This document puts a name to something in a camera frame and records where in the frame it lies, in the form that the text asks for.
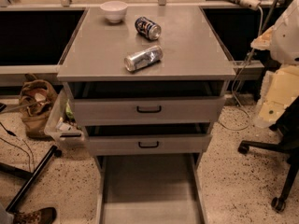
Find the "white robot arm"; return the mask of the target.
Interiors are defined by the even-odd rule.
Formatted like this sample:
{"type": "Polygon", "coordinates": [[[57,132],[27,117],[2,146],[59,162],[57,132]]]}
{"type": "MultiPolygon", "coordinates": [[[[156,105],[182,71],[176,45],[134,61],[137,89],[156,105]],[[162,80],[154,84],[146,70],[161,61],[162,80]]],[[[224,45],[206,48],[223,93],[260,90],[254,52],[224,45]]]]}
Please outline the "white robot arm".
{"type": "Polygon", "coordinates": [[[273,25],[270,54],[280,63],[299,64],[299,0],[293,0],[273,25]]]}

